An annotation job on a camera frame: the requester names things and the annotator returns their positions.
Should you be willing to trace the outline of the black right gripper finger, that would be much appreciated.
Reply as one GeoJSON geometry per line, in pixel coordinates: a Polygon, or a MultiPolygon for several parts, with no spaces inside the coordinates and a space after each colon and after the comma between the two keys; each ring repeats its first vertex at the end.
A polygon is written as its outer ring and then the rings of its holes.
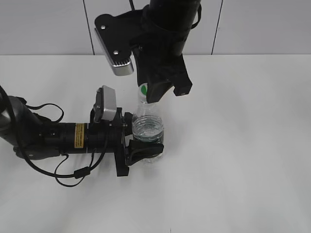
{"type": "Polygon", "coordinates": [[[147,84],[146,100],[148,103],[156,103],[161,100],[165,93],[172,87],[171,82],[157,82],[147,84]]]}

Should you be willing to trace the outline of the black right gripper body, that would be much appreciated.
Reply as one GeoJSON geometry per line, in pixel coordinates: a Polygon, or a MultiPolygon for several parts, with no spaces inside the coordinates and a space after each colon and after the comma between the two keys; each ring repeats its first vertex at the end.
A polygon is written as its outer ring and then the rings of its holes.
{"type": "Polygon", "coordinates": [[[144,7],[144,34],[132,52],[137,82],[171,82],[176,96],[187,95],[192,82],[183,58],[183,48],[192,29],[192,7],[144,7]]]}

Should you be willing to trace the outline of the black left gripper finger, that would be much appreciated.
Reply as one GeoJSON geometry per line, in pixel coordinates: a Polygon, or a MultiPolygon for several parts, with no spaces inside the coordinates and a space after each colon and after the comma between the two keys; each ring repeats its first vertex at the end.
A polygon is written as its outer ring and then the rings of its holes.
{"type": "Polygon", "coordinates": [[[125,112],[124,116],[124,135],[125,136],[129,136],[132,135],[133,131],[132,131],[132,121],[133,121],[133,114],[130,112],[125,112]]]}
{"type": "Polygon", "coordinates": [[[161,143],[129,140],[127,149],[127,165],[132,166],[133,164],[143,159],[149,159],[158,156],[163,152],[164,145],[161,143]]]}

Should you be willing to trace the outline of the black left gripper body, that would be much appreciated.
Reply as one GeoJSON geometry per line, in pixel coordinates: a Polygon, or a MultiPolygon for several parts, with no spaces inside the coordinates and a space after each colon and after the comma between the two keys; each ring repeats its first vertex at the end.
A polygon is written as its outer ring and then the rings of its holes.
{"type": "Polygon", "coordinates": [[[95,112],[90,114],[90,123],[87,131],[87,149],[92,153],[100,153],[100,157],[90,167],[94,170],[103,160],[106,153],[113,153],[118,177],[126,177],[129,174],[129,166],[125,156],[124,119],[122,109],[117,108],[112,121],[101,120],[96,123],[95,112]]]}

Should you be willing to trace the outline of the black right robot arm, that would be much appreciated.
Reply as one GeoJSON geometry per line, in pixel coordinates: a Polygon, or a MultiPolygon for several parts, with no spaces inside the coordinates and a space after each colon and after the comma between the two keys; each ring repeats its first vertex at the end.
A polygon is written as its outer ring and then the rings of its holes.
{"type": "Polygon", "coordinates": [[[143,8],[133,54],[137,83],[147,84],[148,103],[160,101],[171,88],[176,96],[190,92],[183,48],[201,13],[199,0],[152,0],[143,8]]]}

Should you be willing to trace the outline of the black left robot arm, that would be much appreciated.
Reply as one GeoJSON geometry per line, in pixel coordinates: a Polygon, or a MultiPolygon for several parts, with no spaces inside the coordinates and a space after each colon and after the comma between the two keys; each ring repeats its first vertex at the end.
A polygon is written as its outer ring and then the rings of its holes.
{"type": "Polygon", "coordinates": [[[132,114],[116,106],[115,90],[97,90],[88,123],[64,123],[36,113],[25,99],[0,92],[0,136],[13,146],[17,157],[34,166],[35,160],[70,154],[113,153],[119,177],[129,167],[163,152],[161,143],[126,141],[132,134],[132,114]]]}

